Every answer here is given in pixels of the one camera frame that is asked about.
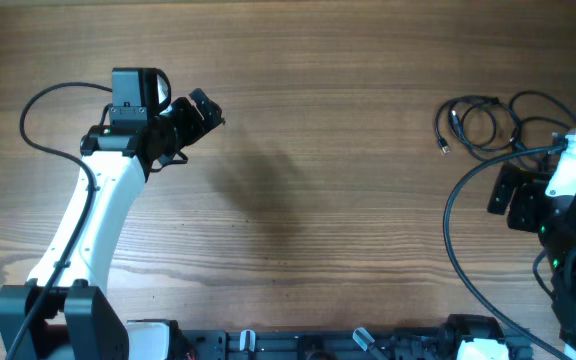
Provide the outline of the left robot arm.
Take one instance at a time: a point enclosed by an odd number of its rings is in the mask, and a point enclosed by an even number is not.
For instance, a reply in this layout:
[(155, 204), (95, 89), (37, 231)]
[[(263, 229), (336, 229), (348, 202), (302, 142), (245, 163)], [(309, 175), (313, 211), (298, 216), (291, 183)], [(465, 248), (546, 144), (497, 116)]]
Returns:
[(194, 359), (174, 320), (123, 322), (107, 298), (127, 214), (149, 176), (188, 158), (183, 148), (224, 124), (200, 88), (173, 98), (157, 68), (115, 68), (112, 100), (77, 156), (44, 147), (80, 171), (49, 247), (22, 285), (0, 288), (0, 335), (9, 359)]

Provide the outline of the black cable gold usb plug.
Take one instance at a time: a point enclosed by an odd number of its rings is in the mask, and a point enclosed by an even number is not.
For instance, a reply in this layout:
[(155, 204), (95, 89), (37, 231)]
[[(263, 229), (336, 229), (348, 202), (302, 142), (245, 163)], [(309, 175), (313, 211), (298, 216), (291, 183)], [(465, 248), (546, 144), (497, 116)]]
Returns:
[[(501, 141), (504, 134), (498, 117), (504, 114), (512, 130), (508, 133), (509, 139)], [(517, 114), (509, 105), (497, 97), (484, 95), (466, 95), (450, 99), (443, 103), (437, 110), (433, 120), (433, 131), (437, 145), (443, 155), (450, 152), (450, 146), (440, 129), (440, 121), (445, 118), (448, 132), (461, 144), (473, 157), (483, 161), (481, 154), (513, 151), (522, 131), (522, 125)], [(474, 120), (487, 120), (490, 124), (490, 135), (483, 141), (476, 141), (473, 137)]]

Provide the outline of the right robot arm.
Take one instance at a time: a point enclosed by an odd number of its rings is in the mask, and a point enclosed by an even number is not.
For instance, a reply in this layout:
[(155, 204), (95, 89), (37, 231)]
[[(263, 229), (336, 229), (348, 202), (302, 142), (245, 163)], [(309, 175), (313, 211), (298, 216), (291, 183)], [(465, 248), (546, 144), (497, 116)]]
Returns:
[[(450, 236), (450, 217), (452, 213), (452, 207), (454, 202), (459, 195), (461, 189), (464, 185), (475, 175), (477, 175), (482, 170), (501, 163), (501, 157), (490, 159), (477, 167), (473, 168), (470, 172), (462, 177), (462, 179), (456, 184), (452, 192), (450, 193), (444, 213), (443, 213), (443, 238), (445, 242), (446, 252), (452, 263), (454, 270), (460, 280), (464, 283), (466, 288), (474, 295), (474, 297), (490, 311), (496, 318), (501, 320), (504, 324), (509, 326), (515, 331), (518, 331), (521, 335), (528, 338), (533, 344), (542, 348), (543, 350), (551, 353), (551, 355), (556, 356), (560, 359), (564, 359), (564, 353), (556, 350), (554, 347), (538, 338), (536, 335), (529, 332), (527, 329), (522, 328), (516, 322), (511, 320), (508, 316), (503, 314), (500, 310), (492, 305), (492, 303), (487, 300), (475, 287), (475, 285), (469, 280), (465, 272), (460, 267), (457, 257), (454, 253), (451, 236)], [(499, 190), (502, 187), (519, 189), (515, 191), (521, 193), (522, 188), (519, 186), (519, 180), (525, 180), (530, 178), (531, 181), (536, 179), (532, 175), (526, 175), (527, 172), (524, 171), (524, 175), (520, 175), (521, 171), (517, 169), (511, 169), (511, 165), (502, 166), (502, 171), (500, 172), (500, 177), (498, 178), (495, 185), (495, 191), (493, 195), (501, 194)], [(524, 206), (523, 211), (517, 208), (517, 205), (521, 202), (528, 202), (528, 195), (536, 195), (536, 192), (520, 194), (523, 197), (514, 196), (510, 199), (510, 202), (505, 201), (506, 199), (502, 196), (501, 205), (493, 205), (494, 211), (489, 211), (491, 213), (499, 213), (503, 215), (508, 204), (511, 206), (511, 213), (514, 211), (519, 215), (525, 215), (527, 217), (528, 205)], [(563, 340), (572, 350), (576, 352), (576, 192), (572, 198), (570, 204), (565, 210), (555, 209), (555, 200), (543, 200), (546, 205), (539, 205), (534, 210), (537, 215), (533, 216), (532, 223), (529, 225), (519, 225), (519, 218), (515, 220), (509, 220), (509, 227), (515, 230), (524, 230), (528, 232), (537, 233), (539, 241), (543, 247), (543, 257), (548, 257), (551, 267), (552, 267), (552, 278), (551, 284), (553, 290), (551, 292), (550, 298), (552, 301), (551, 308), (555, 313), (556, 318), (560, 324), (560, 339)]]

